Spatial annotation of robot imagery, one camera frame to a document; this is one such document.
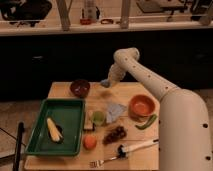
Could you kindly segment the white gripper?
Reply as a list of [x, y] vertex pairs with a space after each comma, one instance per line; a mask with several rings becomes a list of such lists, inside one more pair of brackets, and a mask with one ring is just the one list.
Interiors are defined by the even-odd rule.
[[108, 82], [110, 86], [119, 83], [126, 75], [126, 71], [122, 69], [117, 63], [114, 63], [108, 73]]

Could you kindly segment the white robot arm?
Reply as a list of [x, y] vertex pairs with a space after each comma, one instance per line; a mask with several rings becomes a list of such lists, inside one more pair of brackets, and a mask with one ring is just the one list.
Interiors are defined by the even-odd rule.
[[111, 85], [129, 72], [159, 102], [159, 171], [213, 171], [208, 109], [195, 92], [183, 89], [141, 65], [137, 48], [116, 50]]

